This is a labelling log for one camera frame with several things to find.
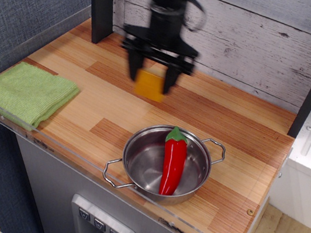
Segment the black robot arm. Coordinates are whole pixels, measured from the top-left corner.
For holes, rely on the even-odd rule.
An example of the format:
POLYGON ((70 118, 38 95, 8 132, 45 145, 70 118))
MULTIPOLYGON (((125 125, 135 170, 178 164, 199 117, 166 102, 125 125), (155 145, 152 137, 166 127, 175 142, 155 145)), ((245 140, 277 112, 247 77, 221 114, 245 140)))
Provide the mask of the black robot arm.
POLYGON ((181 37, 189 2, 204 11, 196 0, 152 0, 149 27, 130 24, 124 26, 126 34, 122 46, 128 53, 129 74, 133 81, 143 69, 146 58, 167 67, 162 86, 163 94, 170 91, 180 74, 190 75, 193 72, 199 53, 181 37))

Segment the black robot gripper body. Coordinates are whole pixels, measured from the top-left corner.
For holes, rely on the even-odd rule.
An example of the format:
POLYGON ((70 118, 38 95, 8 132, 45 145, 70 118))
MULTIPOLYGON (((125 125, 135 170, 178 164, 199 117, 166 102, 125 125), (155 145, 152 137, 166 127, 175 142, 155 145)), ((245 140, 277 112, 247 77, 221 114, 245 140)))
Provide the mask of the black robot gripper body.
POLYGON ((164 8, 155 3, 150 6, 151 17, 148 27, 126 24, 123 47, 140 52, 144 59, 175 67, 185 74, 194 69, 198 52, 183 41, 181 31, 185 7, 164 8))

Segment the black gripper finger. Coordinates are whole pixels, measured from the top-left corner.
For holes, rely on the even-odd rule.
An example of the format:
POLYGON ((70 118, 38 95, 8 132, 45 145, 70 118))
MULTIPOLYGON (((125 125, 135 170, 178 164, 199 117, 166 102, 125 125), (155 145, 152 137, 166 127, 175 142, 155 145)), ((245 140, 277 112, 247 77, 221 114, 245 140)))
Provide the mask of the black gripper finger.
POLYGON ((169 66, 165 73, 164 85, 163 85, 163 94, 167 94, 171 87, 175 85, 179 75, 181 74, 181 70, 175 67, 169 66))
POLYGON ((136 79, 138 70, 143 67, 144 56, 134 49, 128 49, 128 62, 130 78, 134 81, 136 79))

